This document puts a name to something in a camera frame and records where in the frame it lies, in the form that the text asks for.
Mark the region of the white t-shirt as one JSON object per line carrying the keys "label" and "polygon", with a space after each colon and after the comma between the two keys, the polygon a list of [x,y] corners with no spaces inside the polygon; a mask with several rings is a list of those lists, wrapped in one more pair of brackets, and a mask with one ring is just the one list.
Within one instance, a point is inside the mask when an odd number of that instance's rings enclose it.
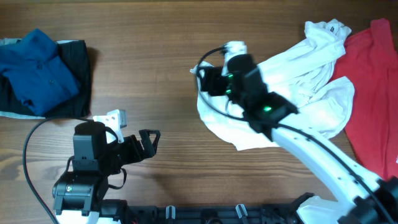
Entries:
{"label": "white t-shirt", "polygon": [[[331,78],[336,61],[346,53],[344,43],[351,29],[336,19],[307,21],[304,33],[304,40],[258,66],[269,91],[293,103],[311,128],[330,139],[347,125],[353,109],[352,82],[347,77]],[[237,150],[276,145],[263,134],[255,133],[247,123],[216,113],[206,102],[236,117],[242,115],[242,108],[228,101],[226,96],[204,93],[197,99],[198,114],[205,126]]]}

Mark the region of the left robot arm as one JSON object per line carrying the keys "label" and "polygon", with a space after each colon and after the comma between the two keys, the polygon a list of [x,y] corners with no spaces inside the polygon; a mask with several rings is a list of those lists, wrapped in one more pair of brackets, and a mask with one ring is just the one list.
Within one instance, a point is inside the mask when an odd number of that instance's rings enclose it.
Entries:
{"label": "left robot arm", "polygon": [[75,127],[74,155],[67,168],[53,186],[54,209],[58,217],[76,212],[86,223],[137,223],[138,219],[125,200],[106,200],[108,189],[116,189],[108,182],[111,175],[127,172],[125,165],[154,157],[160,131],[143,129],[137,140],[134,135],[123,142],[107,142],[106,134],[115,132],[104,123],[88,121]]}

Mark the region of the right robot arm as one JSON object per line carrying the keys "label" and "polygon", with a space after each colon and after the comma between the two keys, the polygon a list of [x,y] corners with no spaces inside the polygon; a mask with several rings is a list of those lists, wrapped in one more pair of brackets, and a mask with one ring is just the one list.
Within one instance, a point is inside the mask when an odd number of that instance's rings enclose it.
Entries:
{"label": "right robot arm", "polygon": [[287,98],[270,91],[249,54],[220,67],[194,69],[198,112],[206,127],[238,149],[273,142],[320,179],[334,196],[311,196],[295,209],[304,223],[396,223],[397,179],[381,179],[327,138]]}

